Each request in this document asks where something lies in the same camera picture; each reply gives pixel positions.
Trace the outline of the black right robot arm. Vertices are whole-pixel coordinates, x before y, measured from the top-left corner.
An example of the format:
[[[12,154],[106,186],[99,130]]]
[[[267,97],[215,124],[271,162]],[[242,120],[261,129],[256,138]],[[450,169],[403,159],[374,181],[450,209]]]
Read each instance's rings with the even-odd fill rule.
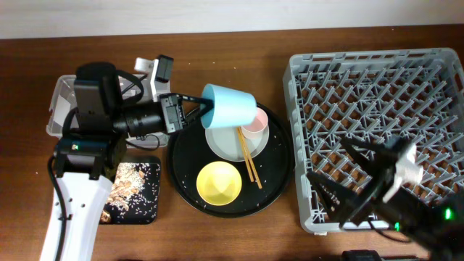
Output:
[[[308,171],[330,219],[342,228],[360,225],[375,214],[403,234],[405,242],[419,244],[433,260],[463,259],[463,193],[452,194],[430,205],[404,189],[420,183],[424,169],[416,162],[417,146],[410,139],[396,138],[387,144],[372,144],[343,137],[341,146],[371,177],[365,188],[353,190]]]

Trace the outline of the light blue cup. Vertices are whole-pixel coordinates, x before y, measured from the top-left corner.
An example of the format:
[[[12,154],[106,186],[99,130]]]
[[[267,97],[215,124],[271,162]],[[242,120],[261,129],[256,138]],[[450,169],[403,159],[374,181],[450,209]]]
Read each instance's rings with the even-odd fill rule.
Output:
[[[208,83],[203,89],[202,98],[213,103],[213,108],[201,116],[205,129],[249,125],[257,115],[254,96],[243,91]]]

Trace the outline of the yellow bowl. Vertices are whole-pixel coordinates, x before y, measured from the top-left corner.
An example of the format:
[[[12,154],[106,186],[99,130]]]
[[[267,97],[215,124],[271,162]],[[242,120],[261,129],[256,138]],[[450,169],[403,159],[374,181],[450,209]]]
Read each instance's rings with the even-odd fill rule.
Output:
[[[196,190],[200,197],[213,206],[224,206],[233,202],[241,192],[240,172],[224,161],[205,165],[196,178]]]

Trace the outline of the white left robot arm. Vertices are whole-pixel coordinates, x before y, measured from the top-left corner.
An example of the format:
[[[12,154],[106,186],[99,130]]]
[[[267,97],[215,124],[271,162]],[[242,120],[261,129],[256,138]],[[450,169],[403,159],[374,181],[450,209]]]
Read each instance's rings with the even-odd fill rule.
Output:
[[[62,137],[47,163],[54,205],[41,260],[91,259],[128,137],[182,130],[192,121],[184,115],[184,101],[200,104],[199,116],[214,107],[211,99],[177,93],[146,103],[140,102],[142,94],[124,99],[121,78],[143,88],[139,78],[109,62],[92,62],[76,70],[77,106],[65,118]]]

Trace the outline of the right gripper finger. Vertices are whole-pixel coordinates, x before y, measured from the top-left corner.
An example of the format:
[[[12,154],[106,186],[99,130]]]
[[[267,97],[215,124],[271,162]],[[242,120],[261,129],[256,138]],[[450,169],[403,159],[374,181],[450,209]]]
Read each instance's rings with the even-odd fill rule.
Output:
[[[394,152],[383,144],[343,137],[342,148],[367,174],[380,174],[394,164]]]
[[[324,206],[330,220],[338,222],[342,228],[347,221],[359,226],[366,216],[356,213],[360,204],[356,202],[358,195],[335,181],[313,171],[306,174],[312,187],[317,191],[318,197]]]

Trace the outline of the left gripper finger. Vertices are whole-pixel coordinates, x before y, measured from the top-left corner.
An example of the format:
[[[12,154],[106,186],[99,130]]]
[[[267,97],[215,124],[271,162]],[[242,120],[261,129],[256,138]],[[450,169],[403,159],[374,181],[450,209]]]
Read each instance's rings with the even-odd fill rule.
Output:
[[[206,108],[212,109],[214,107],[214,102],[211,99],[206,99],[206,98],[202,98],[202,97],[195,97],[195,96],[189,96],[189,95],[185,95],[185,94],[177,94],[177,96],[178,96],[179,99],[181,99],[183,101],[202,104]]]
[[[187,127],[192,124],[195,120],[200,119],[202,116],[207,114],[212,109],[212,106],[205,106],[202,108],[201,106],[191,110],[189,113],[184,115],[183,119],[183,127]]]

